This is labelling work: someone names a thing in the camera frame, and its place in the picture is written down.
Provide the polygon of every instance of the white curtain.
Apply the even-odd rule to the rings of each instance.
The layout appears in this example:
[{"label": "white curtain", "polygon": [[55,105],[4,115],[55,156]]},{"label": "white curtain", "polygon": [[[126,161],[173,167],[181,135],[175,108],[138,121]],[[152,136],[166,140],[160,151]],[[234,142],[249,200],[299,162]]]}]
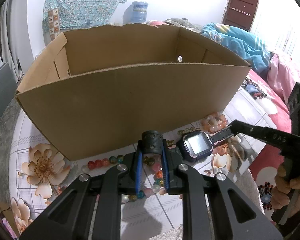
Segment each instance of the white curtain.
[{"label": "white curtain", "polygon": [[0,13],[0,35],[1,35],[1,46],[2,46],[2,61],[8,63],[13,73],[16,82],[21,78],[22,71],[18,69],[18,59],[15,53],[16,49],[11,50],[9,46],[9,27],[10,27],[10,6],[11,0],[6,0],[1,7]]},{"label": "white curtain", "polygon": [[259,0],[251,33],[300,64],[300,8],[294,0]]}]

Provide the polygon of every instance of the watch face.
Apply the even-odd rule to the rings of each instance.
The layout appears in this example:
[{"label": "watch face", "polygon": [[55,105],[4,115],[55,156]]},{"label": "watch face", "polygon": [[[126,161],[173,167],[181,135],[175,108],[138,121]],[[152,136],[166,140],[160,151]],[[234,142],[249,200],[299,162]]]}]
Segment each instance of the watch face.
[{"label": "watch face", "polygon": [[184,143],[192,157],[206,154],[213,149],[213,145],[206,133],[197,131],[184,137]]}]

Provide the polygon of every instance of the green bead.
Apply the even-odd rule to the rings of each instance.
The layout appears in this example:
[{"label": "green bead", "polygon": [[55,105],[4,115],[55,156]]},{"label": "green bead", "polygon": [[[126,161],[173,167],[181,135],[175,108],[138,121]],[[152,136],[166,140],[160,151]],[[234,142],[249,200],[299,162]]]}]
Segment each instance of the green bead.
[{"label": "green bead", "polygon": [[155,164],[155,159],[154,158],[149,158],[149,160],[146,164],[149,165],[149,166],[152,166],[153,164]]},{"label": "green bead", "polygon": [[123,162],[123,155],[118,155],[117,156],[117,162],[120,164]]},{"label": "green bead", "polygon": [[150,158],[148,156],[144,156],[142,161],[143,161],[143,163],[147,164],[149,159]]},{"label": "green bead", "polygon": [[155,183],[157,184],[157,185],[159,185],[159,186],[163,186],[163,179],[157,179],[156,181],[155,181]]},{"label": "green bead", "polygon": [[129,200],[130,201],[136,201],[138,197],[136,195],[129,195]]},{"label": "green bead", "polygon": [[144,198],[145,196],[146,195],[142,190],[140,190],[139,193],[137,194],[137,198]]},{"label": "green bead", "polygon": [[116,163],[117,163],[117,158],[114,157],[114,156],[111,156],[111,157],[109,158],[109,162],[110,162],[111,164],[116,164]]}]

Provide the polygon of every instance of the blue plastic water bottle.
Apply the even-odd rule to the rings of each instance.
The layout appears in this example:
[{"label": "blue plastic water bottle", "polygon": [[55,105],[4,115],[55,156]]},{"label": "blue plastic water bottle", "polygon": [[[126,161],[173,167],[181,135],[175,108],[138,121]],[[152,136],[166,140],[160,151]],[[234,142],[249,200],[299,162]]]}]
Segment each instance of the blue plastic water bottle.
[{"label": "blue plastic water bottle", "polygon": [[133,9],[132,9],[131,23],[145,23],[147,19],[148,3],[134,1],[132,5],[133,5]]}]

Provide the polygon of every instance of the watch screen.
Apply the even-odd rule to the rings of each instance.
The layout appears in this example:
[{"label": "watch screen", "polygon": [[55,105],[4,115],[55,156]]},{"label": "watch screen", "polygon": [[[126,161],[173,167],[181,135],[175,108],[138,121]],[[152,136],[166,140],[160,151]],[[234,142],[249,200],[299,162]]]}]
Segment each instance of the watch screen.
[{"label": "watch screen", "polygon": [[211,145],[206,143],[206,140],[203,138],[202,134],[195,135],[188,138],[191,148],[194,151],[194,154],[198,154],[202,151],[208,150]]}]

